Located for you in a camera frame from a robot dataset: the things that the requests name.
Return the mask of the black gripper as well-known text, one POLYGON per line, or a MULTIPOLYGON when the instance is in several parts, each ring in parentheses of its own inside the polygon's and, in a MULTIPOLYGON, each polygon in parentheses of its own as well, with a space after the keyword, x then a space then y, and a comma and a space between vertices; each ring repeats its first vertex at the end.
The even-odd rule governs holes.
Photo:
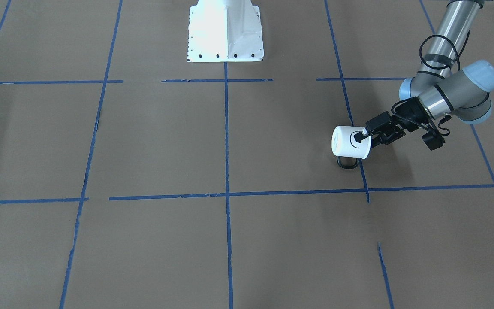
POLYGON ((367 121, 365 129, 354 132, 352 138, 356 143, 371 143, 370 149, 373 149, 379 145, 390 145, 404 137, 406 131, 412 133, 417 129, 430 129, 429 116, 419 98, 412 97, 396 102, 389 112, 367 121))

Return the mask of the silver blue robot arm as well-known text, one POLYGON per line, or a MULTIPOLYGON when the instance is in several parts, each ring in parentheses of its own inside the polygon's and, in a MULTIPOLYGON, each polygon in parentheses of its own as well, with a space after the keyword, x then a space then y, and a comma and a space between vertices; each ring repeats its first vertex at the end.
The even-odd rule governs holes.
POLYGON ((486 60, 461 66, 460 56, 482 0, 451 0, 438 27, 420 45, 420 67, 413 78, 405 79, 398 92, 400 100, 384 112, 355 129, 349 136, 351 146, 364 142, 373 148, 388 145, 423 129, 428 149, 443 147, 450 131, 442 127, 451 116, 469 125, 485 122, 492 114, 490 94, 494 90, 494 67, 486 60))

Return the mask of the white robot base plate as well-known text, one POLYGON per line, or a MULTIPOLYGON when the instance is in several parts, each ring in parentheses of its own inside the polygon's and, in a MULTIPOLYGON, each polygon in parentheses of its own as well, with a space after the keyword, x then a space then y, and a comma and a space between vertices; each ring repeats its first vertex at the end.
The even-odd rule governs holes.
POLYGON ((187 61, 262 61, 261 11, 250 0, 199 0, 190 7, 187 61))

